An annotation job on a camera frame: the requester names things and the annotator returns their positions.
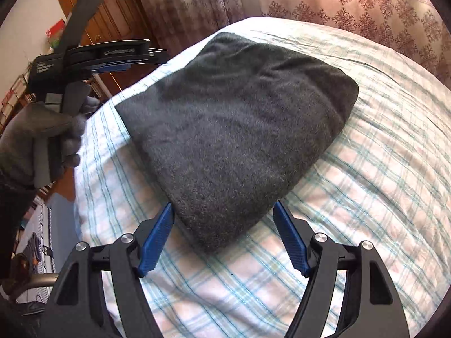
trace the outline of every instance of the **wooden door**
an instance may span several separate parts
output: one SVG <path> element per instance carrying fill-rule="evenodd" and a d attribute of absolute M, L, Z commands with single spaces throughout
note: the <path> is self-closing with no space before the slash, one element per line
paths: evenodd
<path fill-rule="evenodd" d="M 77 0 L 58 0 L 66 15 L 72 11 Z M 154 43 L 152 31 L 147 22 L 140 0 L 104 0 L 97 13 L 89 21 L 81 45 L 122 39 L 150 39 Z M 148 75 L 154 65 L 132 65 L 125 72 L 101 74 L 107 88 L 114 95 Z"/>

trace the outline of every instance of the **pink curtain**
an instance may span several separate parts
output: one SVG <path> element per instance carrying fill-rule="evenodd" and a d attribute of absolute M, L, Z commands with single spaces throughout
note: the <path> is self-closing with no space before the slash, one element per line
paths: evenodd
<path fill-rule="evenodd" d="M 263 15 L 345 29 L 391 47 L 451 89 L 451 36 L 429 0 L 259 0 Z"/>
<path fill-rule="evenodd" d="M 245 18 L 242 0 L 141 0 L 155 38 L 172 56 Z"/>

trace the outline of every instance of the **plaid bedsheet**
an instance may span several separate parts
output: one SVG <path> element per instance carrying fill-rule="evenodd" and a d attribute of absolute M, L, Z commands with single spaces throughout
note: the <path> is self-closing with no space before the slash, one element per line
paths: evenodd
<path fill-rule="evenodd" d="M 451 284 L 451 92 L 409 58 L 343 30 L 250 18 L 222 31 L 319 58 L 358 83 L 343 132 L 285 201 L 316 232 L 375 244 L 413 337 Z M 90 245 L 133 232 L 166 202 L 146 179 L 114 105 L 184 67 L 209 39 L 112 98 L 87 123 L 76 205 Z M 324 337 L 335 329 L 345 276 L 337 275 Z M 306 283 L 268 214 L 215 257 L 194 252 L 174 227 L 142 286 L 165 337 L 283 337 Z M 108 273 L 104 285 L 120 328 Z"/>

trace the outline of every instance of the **folded towel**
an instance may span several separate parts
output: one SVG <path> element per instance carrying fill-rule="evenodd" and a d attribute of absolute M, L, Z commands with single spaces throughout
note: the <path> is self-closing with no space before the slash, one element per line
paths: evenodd
<path fill-rule="evenodd" d="M 184 69 L 116 109 L 177 216 L 214 252 L 299 182 L 358 92 L 321 60 L 220 33 Z"/>

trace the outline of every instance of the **gloved hand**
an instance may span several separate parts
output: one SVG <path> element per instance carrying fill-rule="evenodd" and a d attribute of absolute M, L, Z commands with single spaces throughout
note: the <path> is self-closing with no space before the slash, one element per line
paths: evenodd
<path fill-rule="evenodd" d="M 0 170 L 14 182 L 14 186 L 30 188 L 34 184 L 33 142 L 37 138 L 61 135 L 60 166 L 74 168 L 80 163 L 76 152 L 86 125 L 85 114 L 94 112 L 99 105 L 96 98 L 86 97 L 80 114 L 75 117 L 47 109 L 41 103 L 31 103 L 22 109 L 6 126 L 0 138 Z"/>

